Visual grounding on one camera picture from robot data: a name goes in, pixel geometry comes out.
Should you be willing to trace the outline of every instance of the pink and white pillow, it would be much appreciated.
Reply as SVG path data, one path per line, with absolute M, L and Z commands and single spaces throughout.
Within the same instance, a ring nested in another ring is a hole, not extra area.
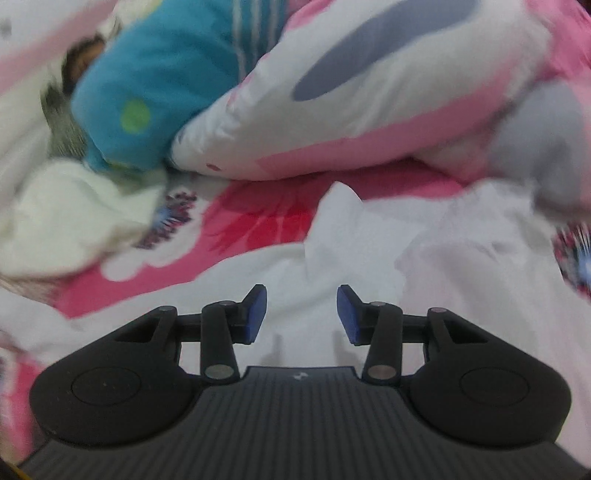
M 269 180 L 402 158 L 488 121 L 537 77 L 549 40 L 522 0 L 313 0 L 171 159 Z

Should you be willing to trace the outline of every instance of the blue fabric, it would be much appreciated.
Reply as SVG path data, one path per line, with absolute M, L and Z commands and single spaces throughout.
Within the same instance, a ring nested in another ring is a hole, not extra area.
M 269 37 L 279 38 L 285 2 L 164 0 L 125 30 L 74 92 L 72 112 L 88 139 L 86 163 L 97 171 L 158 167 L 183 125 L 274 46 Z M 253 21 L 257 8 L 260 21 Z

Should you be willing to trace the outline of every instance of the ribbed black surface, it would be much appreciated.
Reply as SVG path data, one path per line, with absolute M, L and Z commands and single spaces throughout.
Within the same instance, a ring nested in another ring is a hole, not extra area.
M 34 480 L 578 480 L 552 444 L 484 451 L 441 437 L 390 388 L 349 368 L 251 368 L 210 388 L 178 425 L 141 444 L 82 450 L 49 442 Z

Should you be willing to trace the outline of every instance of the white cloth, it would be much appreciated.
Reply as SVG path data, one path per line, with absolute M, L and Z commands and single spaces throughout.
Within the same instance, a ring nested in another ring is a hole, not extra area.
M 241 299 L 255 283 L 269 305 L 256 342 L 236 345 L 239 365 L 360 368 L 367 348 L 351 346 L 336 314 L 336 289 L 350 284 L 364 301 L 425 314 L 446 306 L 542 359 L 565 376 L 573 407 L 560 444 L 591 465 L 591 306 L 560 278 L 549 225 L 530 197 L 487 181 L 456 200 L 398 198 L 362 203 L 335 184 L 302 244 L 230 258 L 191 283 L 135 297 L 65 321 L 51 308 L 0 291 L 0 329 L 43 361 L 58 358 L 163 304 L 180 313 Z M 422 364 L 404 350 L 403 373 Z M 183 346 L 181 365 L 199 371 L 199 346 Z
M 98 175 L 78 161 L 45 163 L 0 213 L 0 273 L 71 274 L 139 241 L 165 186 L 163 170 Z

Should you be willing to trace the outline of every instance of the logo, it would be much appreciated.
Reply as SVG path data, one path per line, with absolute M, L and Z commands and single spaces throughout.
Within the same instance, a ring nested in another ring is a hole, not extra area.
M 300 372 L 296 375 L 292 375 L 292 377 L 301 382 L 303 379 L 308 378 L 309 375 L 306 372 Z

